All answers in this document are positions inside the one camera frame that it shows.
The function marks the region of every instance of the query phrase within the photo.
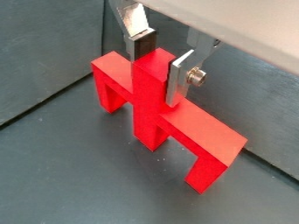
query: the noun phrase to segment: red foam block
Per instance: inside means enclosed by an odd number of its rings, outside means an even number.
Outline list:
[[[92,61],[100,104],[108,113],[134,104],[135,137],[155,151],[172,136],[199,157],[186,177],[203,193],[230,167],[247,139],[187,99],[175,108],[164,103],[168,63],[156,49],[131,66],[115,52]]]

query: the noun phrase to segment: red h-shaped block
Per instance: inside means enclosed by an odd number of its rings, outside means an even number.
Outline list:
[[[199,157],[186,181],[203,193],[230,167],[247,139],[187,99],[175,108],[166,105],[174,58],[159,48],[134,65],[116,52],[93,60],[97,95],[108,113],[132,103],[135,137],[151,151],[172,136]]]

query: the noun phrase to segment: gray wall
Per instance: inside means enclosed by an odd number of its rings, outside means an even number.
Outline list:
[[[106,12],[106,52],[126,54],[110,8]],[[158,46],[175,55],[190,50],[186,25],[154,11],[148,20],[159,32]],[[188,99],[248,138],[250,151],[299,179],[299,78],[230,45],[203,67],[207,82],[191,88]]]
[[[87,75],[100,54],[104,0],[0,7],[0,125]]]

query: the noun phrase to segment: screw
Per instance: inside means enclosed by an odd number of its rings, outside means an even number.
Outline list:
[[[198,67],[195,67],[187,73],[187,82],[192,84],[195,87],[199,87],[203,84],[206,78],[207,78],[206,72],[203,72]]]

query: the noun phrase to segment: gray tabletop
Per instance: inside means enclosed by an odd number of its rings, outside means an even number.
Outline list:
[[[99,107],[87,78],[0,131],[0,223],[298,223],[299,185],[240,153],[199,195],[195,156],[132,135],[132,109]]]

